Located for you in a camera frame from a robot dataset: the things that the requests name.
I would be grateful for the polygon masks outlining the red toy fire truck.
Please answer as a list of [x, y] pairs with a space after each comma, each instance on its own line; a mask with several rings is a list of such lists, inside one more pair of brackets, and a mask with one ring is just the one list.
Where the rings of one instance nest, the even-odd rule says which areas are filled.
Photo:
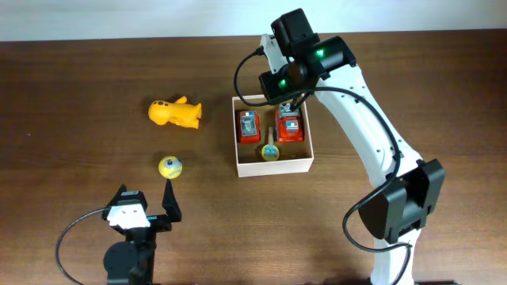
[[289, 103], [280, 104], [275, 112], [275, 140], [280, 143], [304, 141], [302, 117], [298, 109], [291, 110]]

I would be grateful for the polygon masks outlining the pink cardboard box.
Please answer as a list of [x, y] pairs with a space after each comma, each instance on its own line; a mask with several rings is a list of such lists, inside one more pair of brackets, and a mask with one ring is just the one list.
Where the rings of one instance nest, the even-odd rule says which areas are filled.
[[[255, 111], [260, 119], [261, 140], [259, 143], [241, 144], [238, 138], [237, 115], [240, 111]], [[311, 139], [311, 129], [305, 103], [300, 107], [303, 125], [303, 141], [288, 142], [274, 145], [280, 150], [279, 159], [265, 161], [261, 157], [261, 149], [268, 143], [269, 127], [276, 128], [276, 106], [266, 105], [250, 107], [239, 97], [232, 97], [233, 135], [235, 148], [235, 163], [239, 177], [257, 177], [266, 175], [305, 173], [310, 170], [314, 161], [314, 151]]]

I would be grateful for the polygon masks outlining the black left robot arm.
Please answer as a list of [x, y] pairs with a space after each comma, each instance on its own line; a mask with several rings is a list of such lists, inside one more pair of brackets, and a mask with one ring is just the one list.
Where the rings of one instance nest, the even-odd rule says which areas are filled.
[[123, 184], [106, 205], [102, 219], [124, 236], [104, 255], [107, 284], [153, 283], [157, 234], [171, 231], [172, 224], [182, 219], [170, 179], [166, 180], [162, 208], [165, 214], [148, 215], [144, 193], [129, 192]]

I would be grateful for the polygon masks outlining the wooden rattle drum toy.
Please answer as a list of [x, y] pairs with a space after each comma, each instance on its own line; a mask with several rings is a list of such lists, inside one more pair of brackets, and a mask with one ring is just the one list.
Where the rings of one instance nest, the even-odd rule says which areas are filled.
[[274, 144], [274, 131], [273, 127], [268, 128], [267, 143], [261, 148], [261, 157], [266, 162], [277, 161], [280, 157], [280, 151]]

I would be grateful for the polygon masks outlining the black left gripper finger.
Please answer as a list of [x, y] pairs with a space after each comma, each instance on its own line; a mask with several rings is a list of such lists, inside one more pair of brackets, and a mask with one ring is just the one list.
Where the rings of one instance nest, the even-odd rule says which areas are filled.
[[177, 203], [173, 192], [173, 186], [170, 179], [166, 180], [164, 195], [162, 198], [162, 207], [166, 211], [171, 222], [180, 222], [182, 219], [181, 209]]
[[120, 198], [121, 198], [122, 194], [123, 194], [124, 192], [126, 192], [126, 191], [127, 191], [127, 187], [126, 187], [126, 185], [125, 185], [125, 184], [122, 184], [122, 185], [119, 187], [119, 189], [118, 189], [118, 191], [116, 192], [116, 194], [114, 195], [114, 197], [113, 197], [113, 198], [109, 201], [109, 206], [110, 206], [110, 207], [112, 207], [112, 206], [116, 206], [116, 205], [117, 205], [117, 203], [118, 203], [118, 201], [120, 200]]

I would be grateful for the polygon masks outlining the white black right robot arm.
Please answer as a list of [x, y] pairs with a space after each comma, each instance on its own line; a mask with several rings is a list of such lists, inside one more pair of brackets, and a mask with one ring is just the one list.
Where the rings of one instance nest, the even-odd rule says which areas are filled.
[[339, 123], [362, 161], [373, 190], [342, 220], [351, 244], [373, 253], [371, 284], [413, 284], [414, 250], [444, 182], [443, 166], [425, 161], [395, 130], [339, 37], [263, 35], [255, 55], [270, 70], [260, 76], [266, 104], [314, 95]]

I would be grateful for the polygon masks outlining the red toy truck grey front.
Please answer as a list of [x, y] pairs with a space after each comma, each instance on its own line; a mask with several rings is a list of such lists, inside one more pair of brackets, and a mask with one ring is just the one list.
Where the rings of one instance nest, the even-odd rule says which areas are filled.
[[255, 111], [242, 110], [237, 114], [238, 143], [254, 144], [261, 140], [260, 120]]

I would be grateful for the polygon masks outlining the yellow minion ball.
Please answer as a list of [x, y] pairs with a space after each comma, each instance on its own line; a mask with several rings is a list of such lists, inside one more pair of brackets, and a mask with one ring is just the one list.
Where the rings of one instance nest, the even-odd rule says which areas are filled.
[[175, 156], [166, 156], [158, 163], [158, 171], [166, 179], [175, 179], [183, 170], [182, 161]]

